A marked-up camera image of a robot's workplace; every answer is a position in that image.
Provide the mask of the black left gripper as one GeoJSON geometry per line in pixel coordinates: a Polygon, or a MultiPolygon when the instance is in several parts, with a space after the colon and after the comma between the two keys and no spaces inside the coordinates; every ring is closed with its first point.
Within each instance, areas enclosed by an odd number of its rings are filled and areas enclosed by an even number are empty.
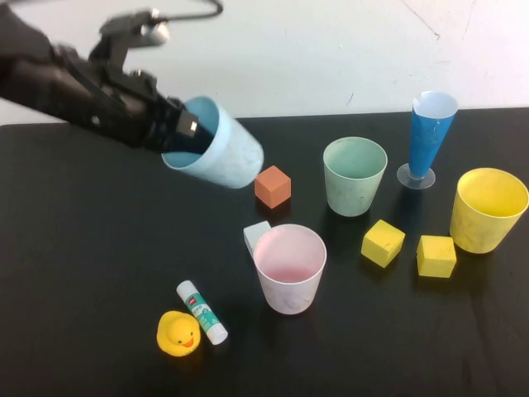
{"type": "Polygon", "coordinates": [[[128,146],[203,154],[214,135],[180,100],[160,94],[152,75],[125,73],[128,50],[98,43],[84,59],[69,46],[53,46],[48,114],[128,146]]]}

